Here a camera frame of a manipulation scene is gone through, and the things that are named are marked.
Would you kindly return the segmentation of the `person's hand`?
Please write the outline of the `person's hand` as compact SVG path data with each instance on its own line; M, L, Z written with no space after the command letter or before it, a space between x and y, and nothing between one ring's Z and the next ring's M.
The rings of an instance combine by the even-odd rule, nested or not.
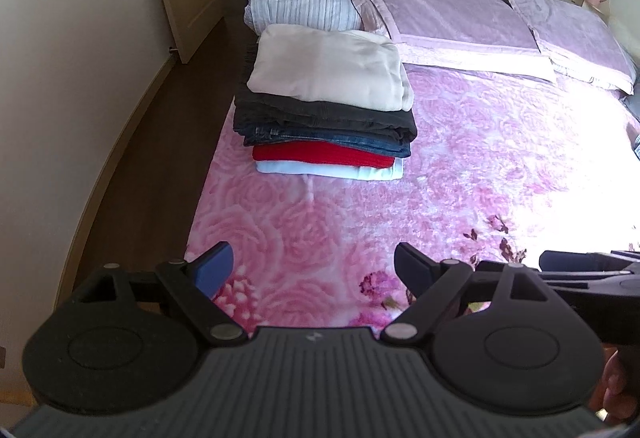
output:
M639 409L639 392L630 387L628 374L618 357L618 350L610 345L603 346L605 367L597 388L589 401L589 409L598 413L606 412L606 424L628 423Z

